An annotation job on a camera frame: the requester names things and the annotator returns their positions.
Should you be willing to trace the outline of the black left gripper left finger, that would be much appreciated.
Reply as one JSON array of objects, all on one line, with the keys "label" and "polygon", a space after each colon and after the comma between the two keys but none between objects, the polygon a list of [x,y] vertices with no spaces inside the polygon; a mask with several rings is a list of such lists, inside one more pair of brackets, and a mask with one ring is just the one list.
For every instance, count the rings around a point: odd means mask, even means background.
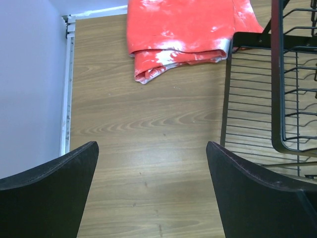
[{"label": "black left gripper left finger", "polygon": [[99,156],[97,142],[0,180],[2,238],[77,237]]}]

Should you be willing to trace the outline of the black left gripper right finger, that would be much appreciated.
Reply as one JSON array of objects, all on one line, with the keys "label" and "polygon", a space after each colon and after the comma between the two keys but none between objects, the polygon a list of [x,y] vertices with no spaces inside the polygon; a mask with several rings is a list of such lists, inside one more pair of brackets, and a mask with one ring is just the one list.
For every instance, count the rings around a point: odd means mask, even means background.
[{"label": "black left gripper right finger", "polygon": [[206,154],[225,237],[317,236],[315,183],[275,173],[215,142]]}]

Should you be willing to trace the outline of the black wire dish rack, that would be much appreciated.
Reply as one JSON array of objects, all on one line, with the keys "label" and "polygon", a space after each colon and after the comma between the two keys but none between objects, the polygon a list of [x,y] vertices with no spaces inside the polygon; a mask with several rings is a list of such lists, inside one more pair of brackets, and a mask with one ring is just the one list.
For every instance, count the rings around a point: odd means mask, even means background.
[{"label": "black wire dish rack", "polygon": [[220,144],[272,171],[317,179],[317,3],[274,0],[260,33],[235,33]]}]

